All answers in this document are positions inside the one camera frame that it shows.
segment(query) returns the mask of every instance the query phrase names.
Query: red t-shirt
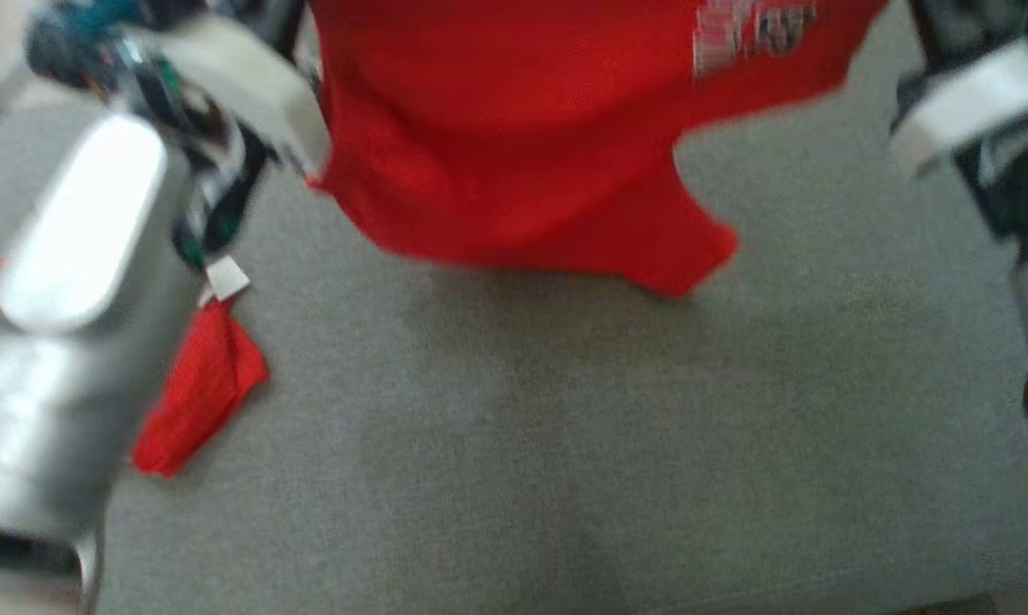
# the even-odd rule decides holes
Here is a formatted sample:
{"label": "red t-shirt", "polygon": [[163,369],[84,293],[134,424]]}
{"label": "red t-shirt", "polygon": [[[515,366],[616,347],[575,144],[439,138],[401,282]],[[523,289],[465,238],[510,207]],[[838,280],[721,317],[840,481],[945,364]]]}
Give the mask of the red t-shirt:
{"label": "red t-shirt", "polygon": [[686,130],[841,84],[886,0],[316,0],[330,191],[386,250],[683,295],[732,255]]}

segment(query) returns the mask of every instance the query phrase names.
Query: red garment on table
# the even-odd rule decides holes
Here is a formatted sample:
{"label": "red garment on table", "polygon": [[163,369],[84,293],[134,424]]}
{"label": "red garment on table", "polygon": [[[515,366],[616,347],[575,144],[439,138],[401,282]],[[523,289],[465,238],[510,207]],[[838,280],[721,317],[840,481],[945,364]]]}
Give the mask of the red garment on table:
{"label": "red garment on table", "polygon": [[673,143],[838,86],[885,3],[311,0],[334,147],[314,186],[396,253],[683,295],[737,241]]}
{"label": "red garment on table", "polygon": [[229,315],[231,302],[198,311],[142,428],[134,464],[145,474],[171,477],[241,408],[252,389],[270,377],[259,348]]}

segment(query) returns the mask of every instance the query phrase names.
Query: red cloth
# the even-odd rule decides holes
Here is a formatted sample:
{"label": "red cloth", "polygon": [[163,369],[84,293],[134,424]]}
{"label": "red cloth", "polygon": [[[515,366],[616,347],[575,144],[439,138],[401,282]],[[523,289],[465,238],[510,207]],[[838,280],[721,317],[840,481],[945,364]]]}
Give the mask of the red cloth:
{"label": "red cloth", "polygon": [[251,390],[270,377],[262,353],[229,308],[213,300],[190,324],[160,402],[135,447],[135,466],[145,474],[177,474]]}
{"label": "red cloth", "polygon": [[683,295],[737,241],[674,142],[838,86],[885,3],[314,0],[334,155],[311,183],[399,254]]}

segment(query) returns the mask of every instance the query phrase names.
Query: gray fabric surface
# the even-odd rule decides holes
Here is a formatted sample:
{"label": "gray fabric surface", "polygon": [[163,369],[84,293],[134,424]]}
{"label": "gray fabric surface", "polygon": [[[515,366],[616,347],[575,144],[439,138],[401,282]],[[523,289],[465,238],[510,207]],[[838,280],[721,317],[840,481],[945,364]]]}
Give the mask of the gray fabric surface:
{"label": "gray fabric surface", "polygon": [[[682,145],[743,250],[689,300],[382,255],[264,183],[274,381],[131,474],[104,614],[879,613],[1028,580],[1008,250],[884,144],[898,7],[835,99]],[[0,129],[0,246],[83,109]]]}

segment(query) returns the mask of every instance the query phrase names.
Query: red fabric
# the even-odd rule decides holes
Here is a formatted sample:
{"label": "red fabric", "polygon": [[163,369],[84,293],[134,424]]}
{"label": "red fabric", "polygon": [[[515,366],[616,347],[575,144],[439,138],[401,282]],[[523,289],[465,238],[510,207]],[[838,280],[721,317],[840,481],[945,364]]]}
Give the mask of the red fabric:
{"label": "red fabric", "polygon": [[396,253],[683,295],[737,241],[673,143],[839,85],[885,1],[314,0],[314,186]]}
{"label": "red fabric", "polygon": [[142,429],[134,463],[171,477],[270,377],[259,348],[214,300],[198,311],[175,360],[157,408]]}

